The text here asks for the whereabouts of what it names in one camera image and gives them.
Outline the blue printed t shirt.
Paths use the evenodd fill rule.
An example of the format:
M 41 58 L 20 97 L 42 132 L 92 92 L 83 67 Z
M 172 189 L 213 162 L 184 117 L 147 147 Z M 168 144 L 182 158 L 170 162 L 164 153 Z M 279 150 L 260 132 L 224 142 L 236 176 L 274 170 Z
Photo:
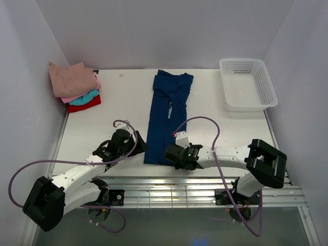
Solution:
M 175 143 L 173 133 L 187 120 L 187 99 L 193 79 L 187 73 L 173 75 L 163 70 L 155 75 L 144 163 L 174 165 L 164 155 L 168 146 Z

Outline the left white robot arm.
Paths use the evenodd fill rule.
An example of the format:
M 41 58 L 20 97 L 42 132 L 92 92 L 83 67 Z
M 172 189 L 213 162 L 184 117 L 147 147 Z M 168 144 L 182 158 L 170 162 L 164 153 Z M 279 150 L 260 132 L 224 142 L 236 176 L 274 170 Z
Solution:
M 90 206 L 88 215 L 94 222 L 105 221 L 110 215 L 108 208 L 119 205 L 122 199 L 116 199 L 98 176 L 114 167 L 117 159 L 144 153 L 147 148 L 139 133 L 133 137 L 128 130 L 116 130 L 111 139 L 92 152 L 84 165 L 52 178 L 40 177 L 30 191 L 23 212 L 45 232 L 82 205 Z

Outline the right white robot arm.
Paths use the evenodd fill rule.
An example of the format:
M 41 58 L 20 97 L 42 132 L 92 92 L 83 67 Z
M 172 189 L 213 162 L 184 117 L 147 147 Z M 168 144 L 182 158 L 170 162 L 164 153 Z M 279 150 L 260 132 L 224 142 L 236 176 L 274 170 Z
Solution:
M 265 187 L 284 187 L 287 156 L 261 139 L 253 139 L 248 146 L 232 149 L 171 144 L 164 158 L 176 169 L 189 171 L 215 167 L 217 162 L 222 168 L 247 170 L 244 176 L 236 178 L 230 190 L 236 203 L 244 203 Z

